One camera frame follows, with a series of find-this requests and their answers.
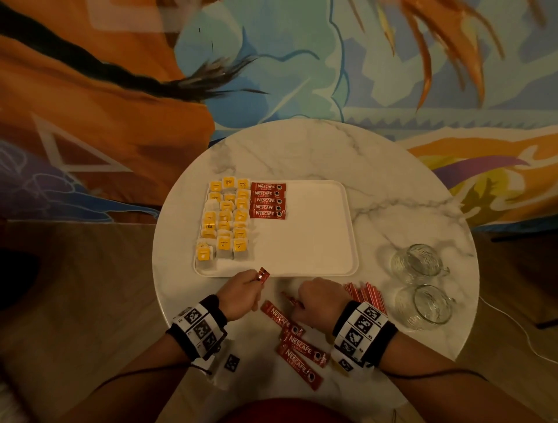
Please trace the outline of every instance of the white cable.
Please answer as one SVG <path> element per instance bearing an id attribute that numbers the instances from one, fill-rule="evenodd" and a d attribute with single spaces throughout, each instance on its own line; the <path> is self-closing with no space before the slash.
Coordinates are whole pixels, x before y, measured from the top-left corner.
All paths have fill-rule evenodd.
<path id="1" fill-rule="evenodd" d="M 508 316 L 510 319 L 512 319 L 512 320 L 515 322 L 516 325 L 518 325 L 518 326 L 521 328 L 521 330 L 525 333 L 525 336 L 527 337 L 527 344 L 529 345 L 529 348 L 531 348 L 531 351 L 533 351 L 535 355 L 537 355 L 538 357 L 540 357 L 540 358 L 542 358 L 542 359 L 544 359 L 544 360 L 547 360 L 547 361 L 549 361 L 549 362 L 551 362 L 551 363 L 558 364 L 557 361 L 551 360 L 550 358 L 545 357 L 544 355 L 540 355 L 538 352 L 535 351 L 535 349 L 533 348 L 533 345 L 531 344 L 531 338 L 529 337 L 529 334 L 528 334 L 527 331 L 523 328 L 523 326 L 521 326 L 521 325 L 519 324 L 519 322 L 518 322 L 516 319 L 514 319 L 513 317 L 511 317 L 511 316 L 510 316 L 509 314 L 507 314 L 505 311 L 502 311 L 502 310 L 500 310 L 500 309 L 497 309 L 497 308 L 494 307 L 492 304 L 487 303 L 486 300 L 485 300 L 484 298 L 482 298 L 480 295 L 479 295 L 479 298 L 480 298 L 481 300 L 483 300 L 483 303 L 485 303 L 485 304 L 486 304 L 487 306 L 489 306 L 490 308 L 495 309 L 496 311 L 499 311 L 500 313 L 505 314 L 506 316 Z"/>

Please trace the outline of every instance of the mural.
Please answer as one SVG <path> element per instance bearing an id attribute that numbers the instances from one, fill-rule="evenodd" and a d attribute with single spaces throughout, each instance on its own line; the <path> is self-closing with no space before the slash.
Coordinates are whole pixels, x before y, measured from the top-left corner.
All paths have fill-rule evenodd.
<path id="1" fill-rule="evenodd" d="M 311 117 L 408 148 L 472 227 L 558 227 L 557 21 L 554 0 L 1 0 L 0 212 L 152 222 L 210 143 Z"/>

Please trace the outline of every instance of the hand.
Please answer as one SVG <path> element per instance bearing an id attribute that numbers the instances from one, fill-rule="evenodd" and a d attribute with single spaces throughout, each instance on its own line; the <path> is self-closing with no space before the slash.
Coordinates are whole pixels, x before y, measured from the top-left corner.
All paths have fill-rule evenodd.
<path id="1" fill-rule="evenodd" d="M 317 277 L 302 283 L 299 300 L 304 308 L 295 306 L 292 319 L 328 335 L 351 297 L 343 285 Z"/>
<path id="2" fill-rule="evenodd" d="M 250 310 L 258 310 L 263 286 L 254 269 L 237 273 L 217 292 L 219 309 L 228 321 L 238 320 Z"/>

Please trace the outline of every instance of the white tray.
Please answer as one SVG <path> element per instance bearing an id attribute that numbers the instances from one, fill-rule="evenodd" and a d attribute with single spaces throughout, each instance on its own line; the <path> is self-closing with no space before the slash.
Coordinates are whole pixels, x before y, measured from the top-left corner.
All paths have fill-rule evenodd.
<path id="1" fill-rule="evenodd" d="M 196 268 L 194 260 L 198 275 L 230 277 L 260 267 L 272 276 L 349 276 L 357 271 L 357 246 L 345 187 L 337 181 L 280 182 L 287 186 L 286 219 L 251 219 L 250 258 L 218 258 L 211 270 Z"/>

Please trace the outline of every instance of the person's left hand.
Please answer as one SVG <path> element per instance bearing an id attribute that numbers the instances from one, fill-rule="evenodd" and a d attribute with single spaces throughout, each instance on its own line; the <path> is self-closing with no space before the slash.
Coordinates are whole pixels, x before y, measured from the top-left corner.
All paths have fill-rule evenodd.
<path id="1" fill-rule="evenodd" d="M 263 289 L 254 269 L 237 273 L 217 292 L 219 309 L 228 321 L 238 320 L 250 310 L 258 310 Z"/>

